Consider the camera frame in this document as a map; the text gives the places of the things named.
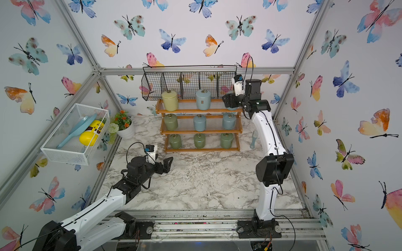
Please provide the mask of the yellow tea canister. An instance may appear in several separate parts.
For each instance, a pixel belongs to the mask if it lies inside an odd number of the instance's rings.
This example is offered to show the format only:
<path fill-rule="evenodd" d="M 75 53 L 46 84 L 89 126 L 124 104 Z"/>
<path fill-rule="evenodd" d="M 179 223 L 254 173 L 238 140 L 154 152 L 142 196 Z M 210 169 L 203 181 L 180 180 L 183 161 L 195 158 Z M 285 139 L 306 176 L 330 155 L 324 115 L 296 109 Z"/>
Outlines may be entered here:
<path fill-rule="evenodd" d="M 179 108 L 178 94 L 176 91 L 167 90 L 162 93 L 162 100 L 167 111 L 176 111 Z"/>

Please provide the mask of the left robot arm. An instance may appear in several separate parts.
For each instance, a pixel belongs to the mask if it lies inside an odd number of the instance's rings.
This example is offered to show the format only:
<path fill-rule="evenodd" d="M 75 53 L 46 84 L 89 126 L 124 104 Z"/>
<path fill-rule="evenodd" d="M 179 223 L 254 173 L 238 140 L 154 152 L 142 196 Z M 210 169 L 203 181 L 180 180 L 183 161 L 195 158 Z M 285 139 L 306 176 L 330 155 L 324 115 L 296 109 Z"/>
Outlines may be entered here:
<path fill-rule="evenodd" d="M 138 156 L 122 170 L 123 175 L 109 192 L 81 212 L 60 223 L 50 221 L 35 240 L 35 251 L 93 251 L 118 237 L 139 241 L 146 227 L 137 226 L 137 220 L 126 212 L 117 212 L 103 223 L 111 213 L 129 203 L 145 188 L 154 174 L 168 173 L 173 158 L 154 162 L 151 157 Z"/>

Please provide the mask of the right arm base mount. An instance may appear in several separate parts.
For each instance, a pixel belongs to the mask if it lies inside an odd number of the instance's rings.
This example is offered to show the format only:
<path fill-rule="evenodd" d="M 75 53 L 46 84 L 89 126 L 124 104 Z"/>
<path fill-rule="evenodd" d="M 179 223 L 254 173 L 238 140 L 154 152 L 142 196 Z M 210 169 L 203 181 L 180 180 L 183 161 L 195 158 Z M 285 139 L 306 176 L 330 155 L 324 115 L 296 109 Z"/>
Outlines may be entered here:
<path fill-rule="evenodd" d="M 258 218 L 253 218 L 250 221 L 238 221 L 236 232 L 239 238 L 282 237 L 282 229 L 275 218 L 267 221 Z"/>

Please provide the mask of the light blue canister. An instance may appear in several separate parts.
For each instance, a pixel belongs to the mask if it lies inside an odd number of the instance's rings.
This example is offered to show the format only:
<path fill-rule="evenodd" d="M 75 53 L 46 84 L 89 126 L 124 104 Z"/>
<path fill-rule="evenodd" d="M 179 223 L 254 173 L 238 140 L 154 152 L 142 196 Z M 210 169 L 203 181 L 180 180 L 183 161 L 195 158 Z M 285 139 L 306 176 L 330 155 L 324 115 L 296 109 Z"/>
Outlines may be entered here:
<path fill-rule="evenodd" d="M 211 92 L 207 89 L 199 89 L 196 92 L 196 105 L 199 110 L 209 110 L 211 103 Z"/>

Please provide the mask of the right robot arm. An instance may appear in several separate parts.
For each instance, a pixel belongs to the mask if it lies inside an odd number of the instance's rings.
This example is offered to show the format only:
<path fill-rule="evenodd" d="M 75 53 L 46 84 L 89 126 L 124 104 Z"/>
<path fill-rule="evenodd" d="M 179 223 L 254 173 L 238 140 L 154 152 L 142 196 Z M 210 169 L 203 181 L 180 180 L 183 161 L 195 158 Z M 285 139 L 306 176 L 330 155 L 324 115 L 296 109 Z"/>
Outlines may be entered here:
<path fill-rule="evenodd" d="M 232 79 L 233 91 L 222 98 L 225 107 L 241 108 L 251 119 L 264 152 L 263 159 L 256 165 L 256 176 L 260 182 L 260 195 L 256 216 L 260 221 L 275 217 L 274 207 L 278 194 L 283 193 L 282 184 L 294 164 L 294 156 L 283 146 L 271 114 L 267 100 L 262 99 L 262 81 L 245 80 L 242 75 Z"/>

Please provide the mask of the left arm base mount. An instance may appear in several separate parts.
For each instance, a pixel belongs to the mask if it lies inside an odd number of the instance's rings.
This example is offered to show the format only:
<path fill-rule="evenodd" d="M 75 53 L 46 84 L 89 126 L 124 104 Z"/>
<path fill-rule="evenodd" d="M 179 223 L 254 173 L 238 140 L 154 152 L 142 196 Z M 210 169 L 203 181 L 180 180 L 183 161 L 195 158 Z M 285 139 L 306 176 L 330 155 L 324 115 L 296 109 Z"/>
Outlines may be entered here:
<path fill-rule="evenodd" d="M 155 224 L 151 221 L 138 221 L 126 212 L 118 212 L 114 215 L 125 224 L 123 233 L 115 239 L 148 240 L 151 239 Z"/>

